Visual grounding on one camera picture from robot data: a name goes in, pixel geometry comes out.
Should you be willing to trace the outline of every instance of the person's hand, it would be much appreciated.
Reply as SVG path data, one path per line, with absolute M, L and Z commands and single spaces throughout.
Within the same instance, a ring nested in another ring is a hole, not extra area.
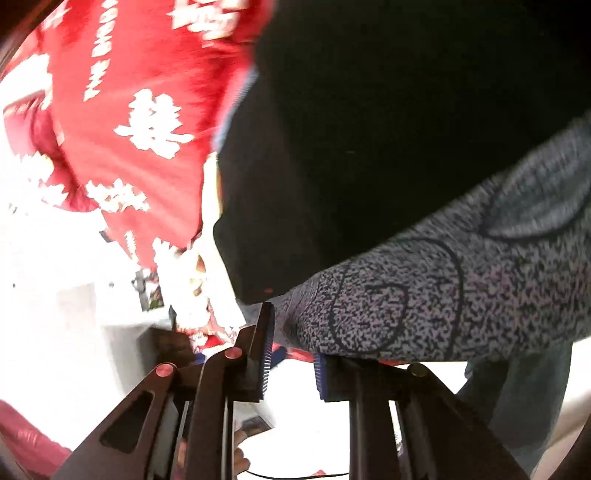
M 248 435 L 246 435 L 244 430 L 238 430 L 234 434 L 234 478 L 238 474 L 246 472 L 251 465 L 248 458 L 244 458 L 242 449 L 238 448 L 238 445 L 244 442 L 246 438 L 248 438 Z

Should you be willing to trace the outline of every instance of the red fabric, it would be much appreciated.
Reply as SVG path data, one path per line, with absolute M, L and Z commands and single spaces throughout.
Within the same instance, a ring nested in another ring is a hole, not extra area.
M 53 108 L 74 176 L 84 186 L 91 181 L 109 187 L 121 179 L 134 195 L 146 195 L 146 211 L 103 211 L 109 236 L 130 254 L 125 234 L 133 232 L 143 267 L 155 266 L 154 238 L 184 248 L 201 228 L 203 163 L 221 112 L 251 61 L 250 42 L 268 18 L 266 1 L 250 0 L 238 11 L 232 35 L 221 40 L 206 40 L 208 32 L 190 31 L 190 24 L 182 22 L 173 29 L 177 18 L 172 12 L 178 10 L 173 0 L 77 0 L 68 3 L 59 25 L 43 32 Z M 193 0 L 185 3 L 192 11 L 199 7 Z M 223 3 L 204 7 L 232 13 L 221 10 Z M 179 142 L 171 158 L 140 150 L 130 135 L 114 131 L 129 127 L 129 104 L 143 89 L 154 99 L 170 96 L 182 123 L 174 133 L 194 137 Z
M 17 462 L 29 472 L 50 477 L 71 454 L 71 451 L 52 442 L 2 400 L 0 433 Z
M 40 187 L 64 186 L 67 197 L 58 208 L 72 212 L 90 212 L 98 204 L 86 196 L 86 191 L 74 178 L 64 154 L 58 145 L 53 128 L 51 108 L 41 108 L 44 94 L 34 95 L 9 105 L 4 110 L 4 127 L 8 143 L 14 155 L 48 156 L 54 170 L 46 182 L 39 182 Z
M 309 364 L 314 363 L 314 355 L 312 353 L 304 352 L 303 350 L 298 350 L 297 348 L 288 348 L 287 356 L 285 358 L 299 360 L 300 362 L 307 362 Z
M 384 365 L 390 365 L 391 367 L 395 367 L 396 365 L 405 365 L 408 363 L 408 362 L 394 362 L 392 360 L 380 360 L 379 362 Z

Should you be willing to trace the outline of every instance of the gray sweater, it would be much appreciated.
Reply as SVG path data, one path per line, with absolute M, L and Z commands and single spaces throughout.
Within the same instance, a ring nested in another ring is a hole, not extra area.
M 589 336 L 590 194 L 591 113 L 413 228 L 273 299 L 275 341 L 453 361 Z M 258 306 L 243 310 L 253 320 Z

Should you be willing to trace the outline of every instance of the white surface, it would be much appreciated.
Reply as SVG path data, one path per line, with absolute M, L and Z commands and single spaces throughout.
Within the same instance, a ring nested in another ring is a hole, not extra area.
M 124 295 L 101 294 L 128 266 L 102 228 L 99 212 L 43 205 L 28 216 L 0 217 L 0 398 L 69 448 L 122 398 L 96 312 L 130 320 L 134 310 Z M 74 302 L 60 305 L 59 298 Z

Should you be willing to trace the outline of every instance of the red cloth with white chinese characters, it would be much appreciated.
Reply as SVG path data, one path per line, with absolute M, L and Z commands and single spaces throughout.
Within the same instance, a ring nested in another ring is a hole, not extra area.
M 184 248 L 201 228 L 203 164 L 267 1 L 76 0 L 44 27 L 61 147 L 142 267 L 156 237 Z
M 73 176 L 54 133 L 51 107 L 41 107 L 43 99 L 42 93 L 32 95 L 4 110 L 13 160 L 21 163 L 23 173 L 39 187 L 43 201 L 71 212 L 91 212 L 98 204 Z

